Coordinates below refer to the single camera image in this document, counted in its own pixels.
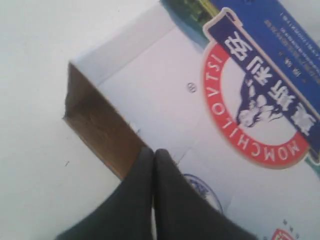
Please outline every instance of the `white surface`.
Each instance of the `white surface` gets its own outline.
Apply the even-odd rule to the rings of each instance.
[[[51,240],[119,184],[61,120],[67,64],[154,2],[0,1],[0,240]]]

